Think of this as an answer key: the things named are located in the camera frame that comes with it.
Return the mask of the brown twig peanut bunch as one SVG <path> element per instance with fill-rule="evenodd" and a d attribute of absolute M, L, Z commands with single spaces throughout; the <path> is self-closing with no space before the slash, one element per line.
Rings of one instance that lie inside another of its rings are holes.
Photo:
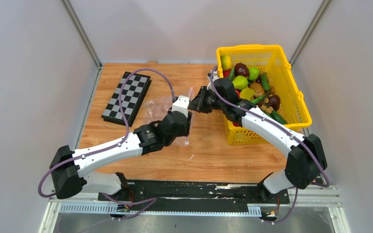
<path fill-rule="evenodd" d="M 266 114 L 271 114 L 273 107 L 270 106 L 269 97 L 274 95 L 276 92 L 275 87 L 271 86 L 270 89 L 265 93 L 265 96 L 260 101 L 260 108 Z"/>

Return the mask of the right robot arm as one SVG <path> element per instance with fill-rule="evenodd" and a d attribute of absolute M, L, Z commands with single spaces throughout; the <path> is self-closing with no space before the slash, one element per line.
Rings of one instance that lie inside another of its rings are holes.
<path fill-rule="evenodd" d="M 306 189 L 327 168 L 318 136 L 305 136 L 290 130 L 273 119 L 271 114 L 263 113 L 255 103 L 239 98 L 228 78 L 202 86 L 188 109 L 206 114 L 220 110 L 229 121 L 258 134 L 285 155 L 285 169 L 261 181 L 258 196 L 263 202 L 271 202 L 278 192 L 287 188 Z"/>

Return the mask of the clear zip top bag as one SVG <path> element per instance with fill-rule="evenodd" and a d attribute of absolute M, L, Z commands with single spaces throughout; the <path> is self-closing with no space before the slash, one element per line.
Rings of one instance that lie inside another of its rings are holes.
<path fill-rule="evenodd" d="M 188 91 L 181 95 L 192 98 L 194 89 L 191 86 Z M 142 125 L 149 124 L 152 121 L 162 120 L 172 107 L 171 96 L 155 98 L 152 100 L 144 101 L 142 109 L 145 110 L 143 115 Z M 187 147 L 189 145 L 189 136 L 177 137 L 172 143 L 174 146 Z"/>

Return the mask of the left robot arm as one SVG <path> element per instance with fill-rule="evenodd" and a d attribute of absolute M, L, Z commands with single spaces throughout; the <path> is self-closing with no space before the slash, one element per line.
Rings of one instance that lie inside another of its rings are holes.
<path fill-rule="evenodd" d="M 117 174 L 102 175 L 95 170 L 123 159 L 138 157 L 162 150 L 170 146 L 177 137 L 189 135 L 193 114 L 173 111 L 162 120 L 142 125 L 128 134 L 122 142 L 120 138 L 91 148 L 71 150 L 68 145 L 60 147 L 50 165 L 51 179 L 58 199 L 71 198 L 89 187 L 91 183 L 105 184 L 115 181 L 102 192 L 117 200 L 129 196 L 128 185 L 122 183 Z"/>

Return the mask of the long green cucumber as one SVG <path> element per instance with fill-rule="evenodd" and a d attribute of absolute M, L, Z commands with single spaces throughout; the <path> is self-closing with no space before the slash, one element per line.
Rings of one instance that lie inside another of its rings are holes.
<path fill-rule="evenodd" d="M 265 103 L 265 99 L 267 98 L 268 96 L 267 95 L 261 95 L 253 100 L 251 100 L 251 102 L 253 104 L 264 104 Z"/>

